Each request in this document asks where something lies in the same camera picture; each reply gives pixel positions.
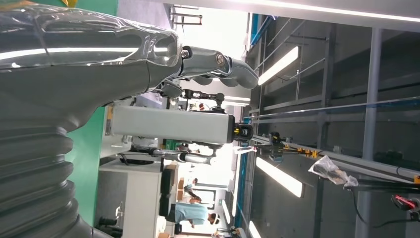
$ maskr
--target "cardboard box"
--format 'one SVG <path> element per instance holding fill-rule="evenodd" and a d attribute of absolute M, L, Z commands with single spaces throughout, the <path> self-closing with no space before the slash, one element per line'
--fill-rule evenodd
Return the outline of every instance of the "cardboard box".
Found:
<path fill-rule="evenodd" d="M 176 170 L 176 165 L 167 165 L 165 169 Z"/>
<path fill-rule="evenodd" d="M 177 193 L 178 195 L 176 196 L 176 199 L 178 200 L 178 201 L 181 201 L 182 200 L 182 198 L 184 197 L 184 190 L 178 190 L 178 193 Z"/>
<path fill-rule="evenodd" d="M 157 238 L 170 238 L 169 233 L 159 233 L 159 236 Z"/>
<path fill-rule="evenodd" d="M 184 185 L 185 184 L 185 179 L 184 178 L 181 178 L 180 180 L 179 180 L 179 183 L 178 183 L 178 189 L 184 189 Z"/>

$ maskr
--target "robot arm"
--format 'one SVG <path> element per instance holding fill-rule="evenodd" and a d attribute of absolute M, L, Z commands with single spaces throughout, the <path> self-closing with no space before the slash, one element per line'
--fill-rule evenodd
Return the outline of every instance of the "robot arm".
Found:
<path fill-rule="evenodd" d="M 106 237 L 79 216 L 67 180 L 72 164 L 64 160 L 72 149 L 66 134 L 101 105 L 177 78 L 217 75 L 257 85 L 249 67 L 219 52 L 181 48 L 173 31 L 82 9 L 6 2 L 0 3 L 0 199 L 8 209 L 0 237 Z"/>

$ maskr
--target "office desk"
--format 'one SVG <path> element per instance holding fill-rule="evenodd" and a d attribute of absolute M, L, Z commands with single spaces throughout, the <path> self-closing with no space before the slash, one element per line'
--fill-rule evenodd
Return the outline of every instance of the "office desk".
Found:
<path fill-rule="evenodd" d="M 178 164 L 175 167 L 171 203 L 176 202 L 178 187 Z M 127 173 L 127 195 L 125 200 L 123 238 L 157 238 L 159 232 L 174 235 L 174 224 L 159 216 L 160 163 L 150 165 L 125 165 L 114 160 L 99 167 L 100 171 Z"/>

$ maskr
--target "person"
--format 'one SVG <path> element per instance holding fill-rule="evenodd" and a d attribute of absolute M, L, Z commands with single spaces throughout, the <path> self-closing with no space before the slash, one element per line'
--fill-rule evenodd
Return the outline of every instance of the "person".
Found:
<path fill-rule="evenodd" d="M 198 178 L 193 179 L 192 182 L 188 182 L 184 187 L 184 192 L 192 191 L 193 187 L 198 183 Z"/>
<path fill-rule="evenodd" d="M 166 220 L 175 224 L 189 221 L 192 228 L 194 228 L 195 225 L 204 224 L 206 220 L 212 225 L 219 224 L 220 216 L 216 213 L 209 213 L 207 207 L 201 204 L 178 202 L 171 205 L 171 210 Z"/>
<path fill-rule="evenodd" d="M 198 183 L 198 178 L 195 178 L 192 180 L 192 182 L 187 183 L 187 185 L 184 187 L 184 192 L 188 193 L 192 198 L 196 199 L 196 200 L 201 200 L 200 197 L 198 197 L 194 192 L 193 192 L 193 187 Z"/>

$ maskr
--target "blue shirt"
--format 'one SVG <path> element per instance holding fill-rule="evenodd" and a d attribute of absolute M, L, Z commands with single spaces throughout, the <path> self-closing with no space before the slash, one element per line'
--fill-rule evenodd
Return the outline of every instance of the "blue shirt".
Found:
<path fill-rule="evenodd" d="M 209 211 L 201 204 L 176 203 L 175 223 L 192 220 L 193 225 L 202 225 L 208 218 Z"/>

